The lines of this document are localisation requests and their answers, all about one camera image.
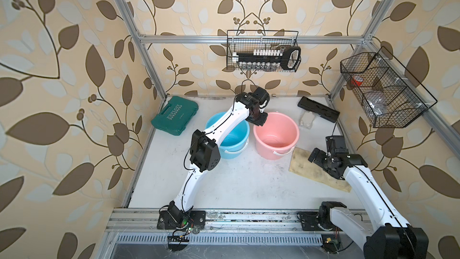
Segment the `beige cleaning cloth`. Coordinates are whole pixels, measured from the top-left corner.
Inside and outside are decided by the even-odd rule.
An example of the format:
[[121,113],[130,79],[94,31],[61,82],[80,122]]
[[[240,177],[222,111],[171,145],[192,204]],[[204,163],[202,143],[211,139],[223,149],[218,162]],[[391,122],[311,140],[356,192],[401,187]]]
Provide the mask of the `beige cleaning cloth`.
[[310,155],[310,151],[295,147],[292,152],[289,171],[296,175],[327,185],[331,188],[344,191],[346,193],[351,192],[352,188],[346,181],[334,179],[319,166],[309,162],[308,158]]

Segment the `pink plastic bucket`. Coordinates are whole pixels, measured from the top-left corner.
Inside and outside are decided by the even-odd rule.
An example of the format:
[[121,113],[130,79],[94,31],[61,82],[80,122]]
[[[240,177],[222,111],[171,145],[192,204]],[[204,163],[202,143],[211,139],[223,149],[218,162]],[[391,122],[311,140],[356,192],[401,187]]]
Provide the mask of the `pink plastic bucket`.
[[255,125],[253,133],[258,154],[268,160],[278,160],[293,152],[300,135],[297,123],[279,112],[269,112],[264,125]]

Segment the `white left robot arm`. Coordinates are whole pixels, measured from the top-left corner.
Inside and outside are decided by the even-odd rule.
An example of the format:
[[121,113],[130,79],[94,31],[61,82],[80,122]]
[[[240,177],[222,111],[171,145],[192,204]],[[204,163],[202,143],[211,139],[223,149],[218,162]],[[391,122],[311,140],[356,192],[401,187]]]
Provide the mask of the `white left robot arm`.
[[262,87],[254,92],[242,92],[234,97],[232,107],[216,123],[192,135],[188,155],[190,167],[181,191],[167,209],[159,212],[160,230],[189,230],[195,226],[204,227],[204,222],[194,219],[196,195],[205,175],[220,162],[220,146],[226,136],[241,122],[263,126],[268,118],[264,111],[270,101],[269,93]]

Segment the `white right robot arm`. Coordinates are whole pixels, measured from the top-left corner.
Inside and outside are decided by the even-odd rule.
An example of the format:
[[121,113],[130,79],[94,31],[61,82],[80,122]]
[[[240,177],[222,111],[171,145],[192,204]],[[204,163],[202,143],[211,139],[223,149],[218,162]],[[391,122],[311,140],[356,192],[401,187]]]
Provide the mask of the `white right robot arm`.
[[319,228],[340,229],[363,251],[367,259],[424,259],[429,239],[421,228],[412,227],[390,202],[359,154],[348,151],[342,135],[326,138],[327,150],[316,148],[309,161],[334,179],[344,180],[357,195],[370,223],[360,221],[342,203],[322,202],[316,216]]

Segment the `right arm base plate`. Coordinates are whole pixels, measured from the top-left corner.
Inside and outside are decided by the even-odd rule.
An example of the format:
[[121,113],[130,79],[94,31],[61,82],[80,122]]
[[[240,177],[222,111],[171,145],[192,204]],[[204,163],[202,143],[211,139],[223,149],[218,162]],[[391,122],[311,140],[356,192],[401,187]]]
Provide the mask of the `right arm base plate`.
[[329,225],[321,225],[318,212],[301,211],[297,213],[297,218],[301,223],[302,231],[331,231],[333,229]]

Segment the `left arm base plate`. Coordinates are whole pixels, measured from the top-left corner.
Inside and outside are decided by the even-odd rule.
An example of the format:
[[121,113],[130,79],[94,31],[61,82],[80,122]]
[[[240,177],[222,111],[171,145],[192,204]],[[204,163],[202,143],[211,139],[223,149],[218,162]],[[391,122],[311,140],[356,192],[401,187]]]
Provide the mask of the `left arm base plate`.
[[204,229],[206,224],[206,211],[169,211],[159,212],[157,223],[158,230],[189,230]]

